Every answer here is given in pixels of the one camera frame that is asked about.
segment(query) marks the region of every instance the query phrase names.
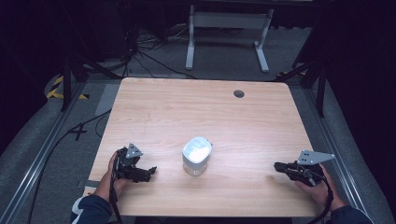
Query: blue sleeve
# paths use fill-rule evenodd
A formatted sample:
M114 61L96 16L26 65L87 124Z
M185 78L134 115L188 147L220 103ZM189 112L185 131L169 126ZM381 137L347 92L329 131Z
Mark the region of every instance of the blue sleeve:
M105 224L111 217L110 204L97 195L79 198L70 216L72 224Z
M350 205L340 207L332 212L332 224L372 224L372 220L361 210Z

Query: wooden table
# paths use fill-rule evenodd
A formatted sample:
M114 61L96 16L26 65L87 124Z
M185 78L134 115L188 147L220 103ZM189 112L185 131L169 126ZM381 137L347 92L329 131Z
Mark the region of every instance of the wooden table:
M234 91L243 91L238 98ZM188 175L182 148L193 137L213 144L206 171ZM134 143L137 167L158 166L148 183L132 183L122 215L177 217L314 217L321 208L274 162L312 150L283 83L125 78L99 146L90 180L100 180L117 149ZM93 192L86 189L84 194Z

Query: person's arm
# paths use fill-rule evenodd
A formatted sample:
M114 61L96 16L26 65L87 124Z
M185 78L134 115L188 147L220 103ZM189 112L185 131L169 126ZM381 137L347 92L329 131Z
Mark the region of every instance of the person's arm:
M332 213L332 224L373 223L370 218L363 214L362 211L344 203L337 193L332 177L322 165L320 166L323 170L323 174L326 176L326 179L329 182L330 188L332 189L333 200L330 206L330 212ZM328 190L326 184L323 181L314 187L309 187L300 181L295 181L294 184L303 192L309 194L319 205L323 207L326 205Z
M70 223L78 224L101 224L107 223L111 217L111 208L109 204L110 182L113 170L113 163L117 153L114 153L108 163L107 172L103 175L95 192L87 197L79 198L73 205ZM127 179L118 179L114 182L114 189L117 196L120 196L123 188L129 181Z

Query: gray carpet floor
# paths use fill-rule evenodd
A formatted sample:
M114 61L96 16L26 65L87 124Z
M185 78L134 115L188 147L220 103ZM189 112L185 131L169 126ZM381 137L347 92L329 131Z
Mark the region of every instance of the gray carpet floor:
M265 56L270 67L268 74L261 71L252 47L253 41L260 36L256 31L233 31L232 34L220 30L199 32L196 36L195 58L191 71L186 71L184 68L188 46L187 35L179 36L180 39L177 42L144 52L176 71L191 74L199 79L266 81L275 78L279 72L291 70L291 65L309 33L310 29L271 29L264 44ZM184 75L170 71L145 55L136 54L135 57L136 59L132 59L128 65L129 77L185 78ZM104 65L113 63L117 61L109 60ZM121 75L123 68L113 72ZM287 83L290 85L293 99L313 149L330 152L326 136L318 124L316 112L311 109L309 97L306 97L307 94L315 94L316 88L303 90L296 85L298 80L299 77L294 77ZM52 84L53 80L43 91L47 93ZM65 117L64 125L57 134L57 139L70 128L111 108L119 84L119 80L109 79L101 74L91 74L82 90L82 93L89 94L90 98L77 100L73 104L70 113ZM331 86L327 85L326 88L325 119L322 122L327 124L346 168L356 183L357 192L368 216L374 223L394 223L386 198L361 157L343 113L332 94ZM55 120L62 115L61 107L62 99L49 98L47 104L26 123L0 158L0 211L2 213L7 209L24 174L46 141ZM68 223L71 206L83 192L83 188L79 186L87 180L91 171L107 118L108 116L87 123L84 125L84 130L87 132L83 133L78 140L75 134L69 134L55 148L39 186L32 223ZM351 202L347 189L338 177L334 163L329 162L325 165L333 176L342 197L346 202ZM28 193L10 223L27 222L34 189ZM311 218L296 217L293 223L306 223ZM133 221L132 217L124 218L125 223L133 223Z

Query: black round grommet hole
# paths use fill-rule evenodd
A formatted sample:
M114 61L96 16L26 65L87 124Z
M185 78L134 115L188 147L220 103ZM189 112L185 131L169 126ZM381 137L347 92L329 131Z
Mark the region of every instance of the black round grommet hole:
M243 91L236 90L236 91L233 92L233 95L238 97L238 98L242 98L242 97L245 96L245 93Z

